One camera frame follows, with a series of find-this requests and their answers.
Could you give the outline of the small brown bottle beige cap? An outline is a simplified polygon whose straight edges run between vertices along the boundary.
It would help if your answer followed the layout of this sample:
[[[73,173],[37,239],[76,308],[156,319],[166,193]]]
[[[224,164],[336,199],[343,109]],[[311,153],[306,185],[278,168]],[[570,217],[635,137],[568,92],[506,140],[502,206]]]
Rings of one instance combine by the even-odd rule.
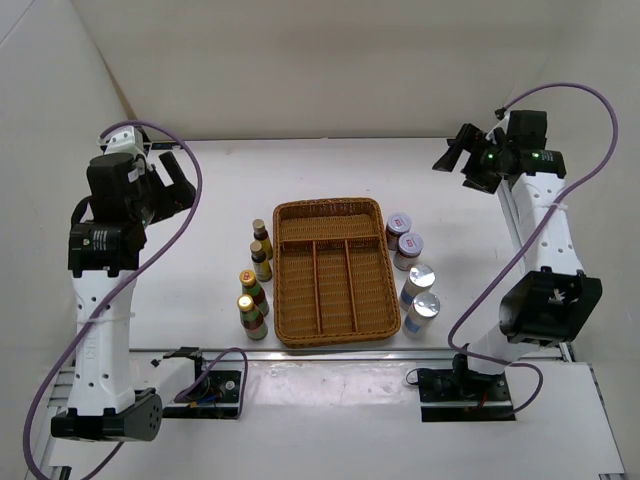
[[[252,222],[252,228],[254,239],[261,244],[267,258],[271,260],[273,258],[273,250],[265,222],[262,219],[255,219]]]

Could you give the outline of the spice jar purple lid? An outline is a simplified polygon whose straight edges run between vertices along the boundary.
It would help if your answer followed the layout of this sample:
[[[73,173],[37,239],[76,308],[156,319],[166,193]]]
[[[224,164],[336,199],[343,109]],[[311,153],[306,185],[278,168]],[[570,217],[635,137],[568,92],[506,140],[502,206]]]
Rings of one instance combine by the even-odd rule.
[[[402,271],[410,270],[418,263],[424,247],[424,241],[419,234],[407,232],[400,236],[393,258],[394,266]]]
[[[395,251],[398,248],[400,237],[409,233],[411,226],[411,218],[403,212],[396,212],[389,216],[385,233],[387,245],[390,250]]]

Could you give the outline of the sauce bottle yellow cap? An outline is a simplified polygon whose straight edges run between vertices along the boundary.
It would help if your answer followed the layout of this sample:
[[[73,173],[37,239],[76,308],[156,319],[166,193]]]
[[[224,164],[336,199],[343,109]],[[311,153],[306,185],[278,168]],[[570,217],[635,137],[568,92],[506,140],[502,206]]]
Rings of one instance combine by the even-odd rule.
[[[264,315],[255,305],[253,298],[243,294],[237,299],[240,322],[247,337],[251,340],[262,340],[268,333]]]
[[[243,270],[239,274],[239,280],[242,285],[242,292],[253,299],[254,304],[263,316],[267,316],[269,314],[269,303],[256,274],[249,269]]]

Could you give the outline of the white canister silver lid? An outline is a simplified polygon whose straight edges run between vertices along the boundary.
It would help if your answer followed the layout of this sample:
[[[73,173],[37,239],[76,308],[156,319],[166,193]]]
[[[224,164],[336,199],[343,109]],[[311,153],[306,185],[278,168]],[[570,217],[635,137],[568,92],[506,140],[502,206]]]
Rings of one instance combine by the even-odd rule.
[[[429,291],[436,280],[435,271],[427,264],[416,264],[409,270],[407,279],[399,295],[399,306],[408,311],[413,299]]]
[[[441,304],[431,292],[418,294],[409,307],[403,321],[403,332],[409,337],[421,337],[440,313]]]

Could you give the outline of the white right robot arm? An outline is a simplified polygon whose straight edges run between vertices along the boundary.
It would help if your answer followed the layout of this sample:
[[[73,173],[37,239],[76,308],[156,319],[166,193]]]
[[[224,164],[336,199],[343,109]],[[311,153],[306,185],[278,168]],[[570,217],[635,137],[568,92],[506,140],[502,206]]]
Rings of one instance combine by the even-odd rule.
[[[524,276],[503,297],[497,324],[464,346],[453,362],[449,387],[460,399],[477,396],[523,356],[573,341],[602,296],[573,246],[568,217],[558,196],[566,166],[547,148],[547,114],[512,110],[484,132],[471,123],[449,140],[434,164],[450,172],[462,153],[464,186],[497,194]]]

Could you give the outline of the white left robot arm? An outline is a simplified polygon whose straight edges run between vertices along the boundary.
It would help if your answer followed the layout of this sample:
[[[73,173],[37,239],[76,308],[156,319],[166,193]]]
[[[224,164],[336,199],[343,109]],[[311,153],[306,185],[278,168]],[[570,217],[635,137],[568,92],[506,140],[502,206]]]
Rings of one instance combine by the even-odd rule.
[[[158,384],[137,389],[129,364],[131,305],[146,228],[194,206],[196,189],[171,152],[159,157],[165,185],[142,154],[93,158],[90,195],[72,215],[68,268],[82,338],[74,350],[75,378],[65,412],[51,421],[56,438],[151,441],[164,401]]]

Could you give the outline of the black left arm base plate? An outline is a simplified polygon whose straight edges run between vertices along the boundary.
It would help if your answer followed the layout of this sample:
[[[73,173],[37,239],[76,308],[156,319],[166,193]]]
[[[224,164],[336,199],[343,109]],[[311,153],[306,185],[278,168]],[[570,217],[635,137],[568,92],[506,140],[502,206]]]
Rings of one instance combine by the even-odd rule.
[[[185,401],[163,410],[164,419],[232,420],[239,414],[243,373],[211,370],[207,382]]]

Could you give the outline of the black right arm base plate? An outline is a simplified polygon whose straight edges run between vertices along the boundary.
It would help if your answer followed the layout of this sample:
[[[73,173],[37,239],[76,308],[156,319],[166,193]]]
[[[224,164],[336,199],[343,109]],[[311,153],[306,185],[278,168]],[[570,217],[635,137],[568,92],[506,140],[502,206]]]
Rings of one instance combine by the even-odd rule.
[[[424,423],[515,421],[506,375],[457,378],[452,369],[415,368],[405,375],[418,389]]]

